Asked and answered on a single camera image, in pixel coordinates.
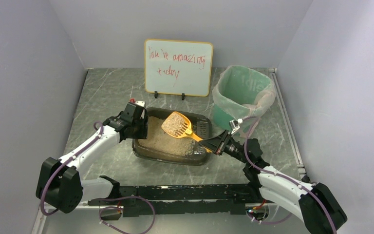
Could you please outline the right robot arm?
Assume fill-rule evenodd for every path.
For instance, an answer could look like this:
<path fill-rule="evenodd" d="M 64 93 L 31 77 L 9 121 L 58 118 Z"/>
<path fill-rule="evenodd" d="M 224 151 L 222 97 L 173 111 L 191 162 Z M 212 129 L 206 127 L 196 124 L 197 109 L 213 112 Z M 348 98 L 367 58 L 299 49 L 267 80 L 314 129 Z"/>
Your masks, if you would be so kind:
<path fill-rule="evenodd" d="M 244 163 L 250 193 L 283 207 L 298 217 L 310 233 L 335 234 L 347 222 L 347 215 L 326 185 L 302 182 L 275 169 L 263 160 L 256 138 L 240 144 L 224 131 L 198 143 L 216 155 L 226 153 Z"/>

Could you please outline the dark grey litter box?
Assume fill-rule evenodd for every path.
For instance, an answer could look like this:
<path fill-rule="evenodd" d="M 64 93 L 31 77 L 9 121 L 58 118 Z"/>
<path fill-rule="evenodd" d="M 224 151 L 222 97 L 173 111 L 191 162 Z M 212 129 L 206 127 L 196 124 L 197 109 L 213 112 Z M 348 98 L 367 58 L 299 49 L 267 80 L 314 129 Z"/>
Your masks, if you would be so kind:
<path fill-rule="evenodd" d="M 132 141 L 134 154 L 139 158 L 165 163 L 189 166 L 205 164 L 210 158 L 210 153 L 195 140 L 188 137 L 171 137 L 161 128 L 164 120 L 172 112 L 172 110 L 155 107 L 147 109 L 148 137 Z"/>

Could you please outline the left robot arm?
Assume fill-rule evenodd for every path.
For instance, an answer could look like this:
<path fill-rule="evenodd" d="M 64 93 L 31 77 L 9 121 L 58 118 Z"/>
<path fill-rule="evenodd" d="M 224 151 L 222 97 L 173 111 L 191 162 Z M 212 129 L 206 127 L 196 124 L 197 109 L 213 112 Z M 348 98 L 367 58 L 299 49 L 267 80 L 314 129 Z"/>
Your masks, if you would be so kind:
<path fill-rule="evenodd" d="M 58 159 L 47 158 L 40 169 L 36 197 L 40 210 L 49 216 L 73 211 L 81 202 L 120 198 L 120 183 L 105 175 L 83 180 L 94 162 L 110 148 L 126 139 L 146 139 L 148 113 L 144 101 L 131 100 L 116 116 L 93 124 L 95 133 Z"/>

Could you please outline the yellow litter scoop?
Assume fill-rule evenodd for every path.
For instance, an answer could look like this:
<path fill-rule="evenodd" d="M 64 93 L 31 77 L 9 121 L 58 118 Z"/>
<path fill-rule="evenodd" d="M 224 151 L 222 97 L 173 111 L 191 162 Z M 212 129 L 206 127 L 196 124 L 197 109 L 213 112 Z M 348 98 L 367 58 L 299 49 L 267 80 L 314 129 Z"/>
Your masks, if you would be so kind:
<path fill-rule="evenodd" d="M 180 148 L 180 151 L 186 154 L 190 154 L 193 151 L 194 146 L 197 144 L 199 148 L 205 153 L 211 153 L 211 151 L 200 146 L 198 142 L 202 141 L 203 138 L 193 130 L 193 125 L 189 118 L 180 112 L 173 111 L 161 124 L 161 129 L 176 142 L 176 148 Z"/>

